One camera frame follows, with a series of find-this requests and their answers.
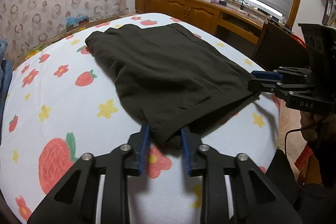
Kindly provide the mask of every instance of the bed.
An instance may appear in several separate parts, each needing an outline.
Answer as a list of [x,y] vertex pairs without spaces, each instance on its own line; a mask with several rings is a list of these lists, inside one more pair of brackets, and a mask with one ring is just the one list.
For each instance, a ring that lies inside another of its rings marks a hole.
[[[13,72],[0,145],[0,189],[22,223],[59,179],[59,170],[86,152],[109,153],[140,130],[120,105],[113,82],[88,52],[86,37],[125,24],[151,28],[171,23],[183,25],[247,71],[261,70],[216,37],[156,13],[85,29],[34,55]],[[223,154],[248,154],[265,172],[277,149],[279,107],[276,98],[262,94],[202,140]],[[103,180],[102,176],[96,223]],[[201,177],[184,174],[180,151],[152,144],[146,172],[128,179],[131,223],[199,223],[201,183]],[[229,211],[232,215],[232,202]]]

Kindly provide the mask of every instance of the black cloth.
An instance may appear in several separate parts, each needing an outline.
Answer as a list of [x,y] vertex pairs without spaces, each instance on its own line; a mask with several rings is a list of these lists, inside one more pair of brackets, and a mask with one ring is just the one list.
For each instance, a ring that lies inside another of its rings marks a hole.
[[221,108],[226,114],[252,95],[246,70],[179,24],[109,28],[85,43],[114,81],[125,110],[147,120],[162,145],[179,146],[174,133],[180,128],[213,124],[207,114]]

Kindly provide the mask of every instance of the wooden cabinet door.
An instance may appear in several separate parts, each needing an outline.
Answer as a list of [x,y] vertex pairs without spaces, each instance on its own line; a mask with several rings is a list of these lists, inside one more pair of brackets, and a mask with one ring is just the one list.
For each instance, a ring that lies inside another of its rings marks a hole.
[[166,0],[150,0],[150,13],[166,13]]
[[167,15],[186,21],[188,1],[185,0],[168,0]]
[[219,10],[194,2],[189,2],[186,17],[189,24],[214,35],[216,32],[219,15]]
[[148,0],[135,0],[135,10],[141,13],[145,13],[147,3]]

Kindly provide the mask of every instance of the shelf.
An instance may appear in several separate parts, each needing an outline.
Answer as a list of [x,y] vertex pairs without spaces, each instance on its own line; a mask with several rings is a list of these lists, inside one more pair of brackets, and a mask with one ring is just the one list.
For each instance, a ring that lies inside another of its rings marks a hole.
[[220,20],[218,20],[217,25],[222,26],[222,27],[228,29],[229,31],[236,33],[237,35],[247,39],[248,41],[250,41],[253,44],[258,43],[258,39],[259,39],[258,37],[256,37],[255,35],[245,31],[241,27],[238,27],[238,26],[232,24],[231,22],[220,19]]

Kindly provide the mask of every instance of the person's hand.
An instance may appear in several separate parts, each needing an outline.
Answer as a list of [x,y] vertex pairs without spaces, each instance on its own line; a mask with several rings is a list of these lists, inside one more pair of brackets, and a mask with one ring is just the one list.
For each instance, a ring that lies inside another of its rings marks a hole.
[[[308,112],[301,111],[301,128],[307,127],[314,122],[317,122],[323,118],[321,115],[312,114]],[[311,128],[302,130],[302,137],[307,142],[316,141],[318,138],[318,133],[316,131],[317,126]],[[331,135],[336,135],[336,115],[330,114],[323,122],[322,122],[322,130],[320,132],[320,137],[323,140],[328,139]]]

